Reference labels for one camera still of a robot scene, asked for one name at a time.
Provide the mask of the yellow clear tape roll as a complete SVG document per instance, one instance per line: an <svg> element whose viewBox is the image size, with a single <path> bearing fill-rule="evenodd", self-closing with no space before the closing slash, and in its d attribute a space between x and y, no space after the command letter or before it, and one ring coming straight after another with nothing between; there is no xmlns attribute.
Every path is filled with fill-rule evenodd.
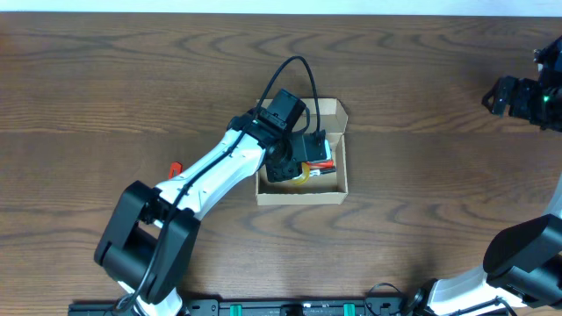
<svg viewBox="0 0 562 316"><path fill-rule="evenodd" d="M301 171L302 173L299 176L294 177L290 183L293 185L302 185L308 181L310 178L310 167L307 163L301 163Z"/></svg>

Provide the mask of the black whiteboard marker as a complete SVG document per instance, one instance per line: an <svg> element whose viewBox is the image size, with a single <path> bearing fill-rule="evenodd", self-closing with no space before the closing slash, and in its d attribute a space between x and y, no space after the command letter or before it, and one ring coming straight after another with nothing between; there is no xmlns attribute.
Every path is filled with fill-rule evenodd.
<svg viewBox="0 0 562 316"><path fill-rule="evenodd" d="M336 172L336 167L323 168L323 169L311 169L309 172L310 177L323 176L327 174L332 174Z"/></svg>

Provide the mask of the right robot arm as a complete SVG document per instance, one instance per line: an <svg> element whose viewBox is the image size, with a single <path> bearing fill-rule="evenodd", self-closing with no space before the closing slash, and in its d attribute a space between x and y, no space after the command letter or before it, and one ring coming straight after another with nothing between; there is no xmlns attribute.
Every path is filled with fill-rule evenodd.
<svg viewBox="0 0 562 316"><path fill-rule="evenodd" d="M561 130L561 40L533 53L537 78L500 77L482 97L493 115L520 119L543 132ZM519 308L561 308L561 191L534 217L500 230L483 261L434 279L406 305L408 315L514 315Z"/></svg>

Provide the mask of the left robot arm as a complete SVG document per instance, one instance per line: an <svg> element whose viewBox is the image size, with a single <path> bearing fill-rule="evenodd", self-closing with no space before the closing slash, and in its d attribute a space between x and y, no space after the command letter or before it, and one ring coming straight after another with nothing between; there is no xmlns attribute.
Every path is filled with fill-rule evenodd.
<svg viewBox="0 0 562 316"><path fill-rule="evenodd" d="M154 187L136 181L119 197L94 253L95 262L126 290L110 315L177 315L177 284L187 269L203 217L240 181L266 168L269 181L325 161L326 133L296 130L310 116L306 104L280 90L232 118L221 141L187 170Z"/></svg>

